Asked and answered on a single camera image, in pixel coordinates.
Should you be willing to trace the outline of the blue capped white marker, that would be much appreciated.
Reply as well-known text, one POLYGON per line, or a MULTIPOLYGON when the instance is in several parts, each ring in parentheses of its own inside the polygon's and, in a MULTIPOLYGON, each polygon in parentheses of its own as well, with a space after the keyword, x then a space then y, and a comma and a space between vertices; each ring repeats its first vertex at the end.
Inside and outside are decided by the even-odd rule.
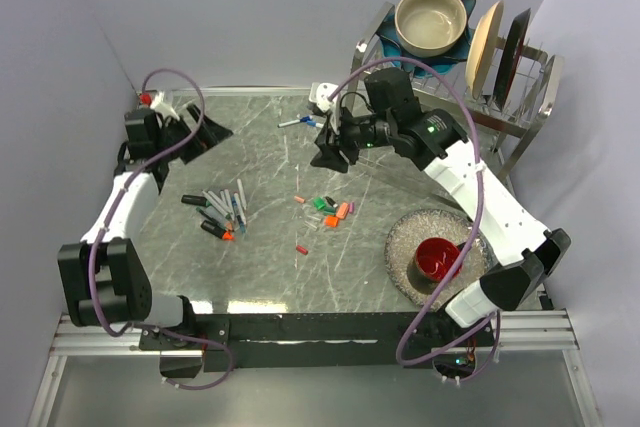
POLYGON ((310 116, 302 117, 299 122, 318 129, 321 129, 324 126, 322 122, 318 122, 310 116))

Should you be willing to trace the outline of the green highlighter cap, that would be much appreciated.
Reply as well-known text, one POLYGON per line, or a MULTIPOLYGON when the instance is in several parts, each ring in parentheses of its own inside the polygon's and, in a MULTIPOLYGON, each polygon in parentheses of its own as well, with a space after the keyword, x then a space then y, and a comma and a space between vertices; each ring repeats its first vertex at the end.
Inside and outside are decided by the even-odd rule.
POLYGON ((322 211, 326 207, 326 203, 322 198, 315 198, 313 200, 313 205, 319 211, 322 211))

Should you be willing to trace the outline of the orange highlighter cap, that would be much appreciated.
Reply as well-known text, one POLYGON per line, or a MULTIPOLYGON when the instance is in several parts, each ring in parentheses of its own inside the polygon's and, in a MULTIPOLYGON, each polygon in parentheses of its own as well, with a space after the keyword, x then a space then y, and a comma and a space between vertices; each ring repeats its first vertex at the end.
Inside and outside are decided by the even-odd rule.
POLYGON ((336 216, 327 216, 325 218, 325 224, 329 227, 335 228, 339 224, 339 219, 336 216))

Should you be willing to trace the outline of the green capped marker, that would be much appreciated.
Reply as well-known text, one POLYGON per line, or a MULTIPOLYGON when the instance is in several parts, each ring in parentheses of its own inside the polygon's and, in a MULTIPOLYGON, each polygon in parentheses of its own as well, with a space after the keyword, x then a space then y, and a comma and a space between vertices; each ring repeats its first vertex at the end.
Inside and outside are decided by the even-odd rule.
POLYGON ((222 203, 222 201, 217 196, 215 196, 214 194, 211 194, 210 192, 208 192, 206 190, 202 191, 202 195, 222 215, 227 216, 229 214, 229 211, 228 211, 227 207, 222 203))
POLYGON ((233 215, 233 209, 230 206, 229 202, 227 201, 226 194, 225 194, 224 190, 220 190, 219 191, 219 197, 220 197, 221 203, 225 207, 226 211, 229 213, 229 215, 232 216, 233 215))

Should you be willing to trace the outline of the black green highlighter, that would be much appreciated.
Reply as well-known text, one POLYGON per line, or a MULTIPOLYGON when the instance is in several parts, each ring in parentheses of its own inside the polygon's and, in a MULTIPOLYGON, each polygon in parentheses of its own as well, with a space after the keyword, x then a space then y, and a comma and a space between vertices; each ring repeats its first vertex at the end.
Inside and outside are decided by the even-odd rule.
POLYGON ((186 205, 196 206, 196 207, 206 207, 207 200, 203 196, 197 195, 183 195, 181 197, 181 202, 186 205))

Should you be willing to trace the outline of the dark blue pen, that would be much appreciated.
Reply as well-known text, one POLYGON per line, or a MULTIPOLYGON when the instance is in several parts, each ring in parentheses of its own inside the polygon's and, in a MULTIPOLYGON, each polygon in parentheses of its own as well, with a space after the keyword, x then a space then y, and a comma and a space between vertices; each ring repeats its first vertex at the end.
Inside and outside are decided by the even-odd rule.
POLYGON ((245 234, 247 232, 247 220, 238 192, 233 193, 232 205, 234 206, 234 209, 236 211, 236 217, 238 219, 240 230, 243 234, 245 234))

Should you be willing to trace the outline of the black orange highlighter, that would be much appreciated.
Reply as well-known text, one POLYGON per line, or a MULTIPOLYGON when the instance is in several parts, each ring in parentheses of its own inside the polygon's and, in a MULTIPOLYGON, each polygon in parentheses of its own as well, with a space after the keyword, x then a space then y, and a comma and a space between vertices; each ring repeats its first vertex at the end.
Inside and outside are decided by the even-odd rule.
POLYGON ((223 240, 223 241, 233 241, 234 240, 234 236, 227 231, 225 228, 219 226, 218 224, 211 222, 209 220, 204 220, 201 224, 200 224, 200 228, 215 236, 216 238, 223 240))

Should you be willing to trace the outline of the steel dish rack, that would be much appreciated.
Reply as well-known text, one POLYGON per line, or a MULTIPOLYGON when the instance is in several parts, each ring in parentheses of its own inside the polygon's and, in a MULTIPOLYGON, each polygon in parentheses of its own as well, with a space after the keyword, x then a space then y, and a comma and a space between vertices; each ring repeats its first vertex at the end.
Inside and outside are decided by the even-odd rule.
MULTIPOLYGON (((376 31, 394 7, 394 4, 385 2, 375 14, 356 44, 351 71, 355 71, 372 60, 385 58, 382 43, 376 35, 376 31)), ((456 91, 463 95, 473 120, 479 125, 484 135, 485 144, 483 145, 486 147, 483 152, 486 153, 483 153, 483 156, 493 162, 493 171, 509 189, 513 188, 511 174, 514 167, 552 113, 564 67, 563 57, 550 55, 541 47, 536 48, 529 45, 528 30, 503 111, 500 111, 494 104, 492 94, 508 32, 504 36, 498 35, 491 67, 478 99, 471 97, 463 78, 465 77, 465 63, 458 63, 448 73, 440 74, 452 84, 456 91), (505 153, 503 145, 508 139, 513 141, 513 145, 507 146, 509 151, 505 153)), ((464 120, 455 99, 445 89, 443 83, 428 73, 417 75, 417 72, 417 68, 409 70, 412 86, 421 103, 429 108, 447 110, 452 115, 464 120)))

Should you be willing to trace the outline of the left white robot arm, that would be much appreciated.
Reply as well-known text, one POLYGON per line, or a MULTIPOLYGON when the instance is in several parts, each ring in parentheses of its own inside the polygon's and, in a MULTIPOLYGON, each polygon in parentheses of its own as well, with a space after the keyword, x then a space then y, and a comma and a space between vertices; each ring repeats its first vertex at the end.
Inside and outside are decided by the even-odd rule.
POLYGON ((113 187, 98 220, 77 243, 57 255, 68 314, 77 327, 145 324, 163 328, 172 346, 184 349, 198 337, 189 299, 156 294, 135 249, 154 210, 174 159, 189 163, 233 132, 191 104, 195 124, 147 106, 124 117, 113 187))

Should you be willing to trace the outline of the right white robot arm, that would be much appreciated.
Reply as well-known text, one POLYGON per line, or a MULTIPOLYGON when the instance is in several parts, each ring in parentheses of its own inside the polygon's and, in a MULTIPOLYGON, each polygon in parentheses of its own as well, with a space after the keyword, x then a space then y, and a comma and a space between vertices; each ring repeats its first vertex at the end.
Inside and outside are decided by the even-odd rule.
POLYGON ((571 239, 564 230, 551 230, 535 219, 486 168, 470 129, 449 112, 420 104, 406 72, 378 70, 365 84, 369 112, 364 116, 353 116, 340 106, 335 85, 312 85, 312 110, 326 121, 316 137, 319 151, 311 164, 345 173, 362 149, 390 146, 473 220, 473 232, 488 243, 497 263, 453 296, 437 322, 439 337, 460 345, 481 318, 515 310, 551 275, 571 239))

